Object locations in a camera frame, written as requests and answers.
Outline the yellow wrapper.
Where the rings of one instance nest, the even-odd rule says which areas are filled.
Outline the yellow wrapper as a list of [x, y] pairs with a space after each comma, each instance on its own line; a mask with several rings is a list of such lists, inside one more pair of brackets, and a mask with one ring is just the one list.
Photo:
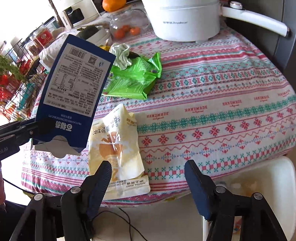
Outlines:
[[109, 50], [110, 50], [110, 46], [107, 46], [107, 45], [101, 45], [99, 47], [107, 52], [109, 52]]

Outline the green potted plant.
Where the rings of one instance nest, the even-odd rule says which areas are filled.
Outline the green potted plant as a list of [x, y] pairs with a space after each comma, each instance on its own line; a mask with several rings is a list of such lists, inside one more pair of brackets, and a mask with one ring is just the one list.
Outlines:
[[20, 72], [19, 68], [7, 56], [0, 55], [0, 74], [11, 74], [16, 80], [26, 82], [26, 78]]

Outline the dark green squash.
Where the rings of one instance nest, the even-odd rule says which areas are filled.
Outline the dark green squash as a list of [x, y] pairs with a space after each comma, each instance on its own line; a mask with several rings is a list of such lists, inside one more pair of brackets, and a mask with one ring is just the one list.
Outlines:
[[80, 39], [87, 40], [98, 32], [98, 28], [94, 25], [87, 26], [81, 30], [76, 36]]

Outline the blue white carton box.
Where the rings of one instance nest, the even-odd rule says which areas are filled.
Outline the blue white carton box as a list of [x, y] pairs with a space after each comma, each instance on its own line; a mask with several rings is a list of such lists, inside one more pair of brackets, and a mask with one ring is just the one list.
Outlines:
[[68, 35], [45, 81], [36, 120], [49, 119], [34, 149], [54, 157], [79, 156], [86, 148], [95, 111], [115, 55]]

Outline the red labelled spice jar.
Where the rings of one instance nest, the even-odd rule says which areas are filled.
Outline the red labelled spice jar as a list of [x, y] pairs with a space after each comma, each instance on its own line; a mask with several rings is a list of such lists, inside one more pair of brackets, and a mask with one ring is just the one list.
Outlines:
[[34, 40], [37, 40], [43, 48], [48, 48], [55, 41], [53, 34], [44, 24], [41, 24], [33, 32], [33, 36]]

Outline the orange mandarin fruit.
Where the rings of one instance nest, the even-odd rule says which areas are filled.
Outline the orange mandarin fruit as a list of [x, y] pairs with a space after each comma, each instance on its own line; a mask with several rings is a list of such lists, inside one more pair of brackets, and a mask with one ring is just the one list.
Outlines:
[[107, 12], [117, 11], [126, 5], [126, 0], [103, 0], [102, 7]]

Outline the green snack bag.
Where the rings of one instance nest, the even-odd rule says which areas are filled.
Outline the green snack bag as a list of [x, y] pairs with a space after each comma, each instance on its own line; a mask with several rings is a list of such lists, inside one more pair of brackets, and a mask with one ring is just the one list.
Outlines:
[[104, 96], [146, 100], [162, 75], [161, 54], [138, 56], [125, 70], [113, 65], [102, 94]]

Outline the white electric cooking pot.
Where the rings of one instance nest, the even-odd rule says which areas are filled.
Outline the white electric cooking pot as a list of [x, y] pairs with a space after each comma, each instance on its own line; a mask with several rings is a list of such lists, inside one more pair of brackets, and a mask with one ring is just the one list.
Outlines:
[[245, 10], [241, 3], [231, 1], [153, 1], [142, 2], [157, 37], [174, 42], [204, 42], [220, 31], [224, 16], [275, 32], [283, 37], [289, 33], [286, 24], [268, 16]]

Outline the glass teapot with tomatoes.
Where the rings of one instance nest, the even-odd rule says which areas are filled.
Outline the glass teapot with tomatoes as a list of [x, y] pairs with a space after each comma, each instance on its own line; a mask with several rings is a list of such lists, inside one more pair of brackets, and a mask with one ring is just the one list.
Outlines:
[[115, 40], [123, 41], [145, 33], [149, 25], [144, 10], [121, 9], [111, 13], [109, 30]]

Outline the patterned striped tablecloth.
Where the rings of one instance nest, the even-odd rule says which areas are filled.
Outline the patterned striped tablecloth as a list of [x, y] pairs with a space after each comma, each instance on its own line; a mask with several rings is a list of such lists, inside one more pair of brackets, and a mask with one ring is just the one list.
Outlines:
[[151, 190], [107, 202], [138, 206], [189, 192], [187, 160], [214, 178], [286, 154], [295, 146], [295, 92], [250, 41], [229, 27], [202, 44], [165, 41], [152, 30], [128, 42], [161, 54], [162, 76], [146, 100], [102, 97], [95, 119], [122, 103], [137, 119]]

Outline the floral cloth bundle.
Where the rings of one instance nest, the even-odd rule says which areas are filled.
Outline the floral cloth bundle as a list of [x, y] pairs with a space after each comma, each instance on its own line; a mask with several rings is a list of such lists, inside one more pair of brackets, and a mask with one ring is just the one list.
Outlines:
[[54, 64], [54, 61], [65, 42], [68, 35], [77, 35], [78, 30], [76, 28], [67, 30], [65, 27], [60, 27], [56, 30], [53, 30], [52, 35], [55, 37], [55, 40], [45, 49], [39, 53], [39, 58], [41, 64], [47, 69], [50, 70]]

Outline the yellow cream snack pouch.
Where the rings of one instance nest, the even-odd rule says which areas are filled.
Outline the yellow cream snack pouch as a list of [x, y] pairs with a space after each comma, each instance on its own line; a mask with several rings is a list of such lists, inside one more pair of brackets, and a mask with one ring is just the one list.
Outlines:
[[89, 173], [93, 175], [103, 161], [112, 167], [104, 200], [148, 194], [148, 175], [138, 146], [137, 120], [121, 103], [100, 120], [93, 121], [88, 139]]

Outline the white plastic trash bin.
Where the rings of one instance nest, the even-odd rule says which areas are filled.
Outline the white plastic trash bin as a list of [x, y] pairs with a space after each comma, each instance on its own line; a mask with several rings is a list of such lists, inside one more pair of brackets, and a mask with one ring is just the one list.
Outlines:
[[261, 193], [278, 219], [287, 240], [295, 233], [295, 166], [286, 156], [251, 165], [215, 179], [233, 194]]

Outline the paper ball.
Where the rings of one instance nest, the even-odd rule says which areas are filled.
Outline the paper ball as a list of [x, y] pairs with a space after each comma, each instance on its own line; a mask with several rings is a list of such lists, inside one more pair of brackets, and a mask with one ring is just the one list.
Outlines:
[[132, 61], [128, 57], [130, 54], [130, 46], [125, 43], [113, 43], [109, 49], [109, 53], [116, 56], [114, 66], [120, 70], [125, 70], [128, 66], [132, 65]]

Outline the cream air fryer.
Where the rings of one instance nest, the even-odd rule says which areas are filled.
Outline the cream air fryer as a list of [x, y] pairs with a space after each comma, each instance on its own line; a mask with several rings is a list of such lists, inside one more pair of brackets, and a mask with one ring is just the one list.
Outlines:
[[52, 1], [65, 28], [87, 24], [99, 17], [92, 0], [53, 0]]

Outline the white ceramic bowl stack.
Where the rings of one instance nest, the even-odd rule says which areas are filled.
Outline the white ceramic bowl stack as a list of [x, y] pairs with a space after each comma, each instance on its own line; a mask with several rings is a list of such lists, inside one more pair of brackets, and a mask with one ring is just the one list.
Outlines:
[[87, 39], [86, 41], [96, 45], [96, 46], [101, 46], [101, 45], [107, 45], [111, 46], [112, 45], [112, 38], [111, 38], [111, 33], [110, 30], [105, 29], [102, 26], [96, 26], [98, 28], [98, 32]]

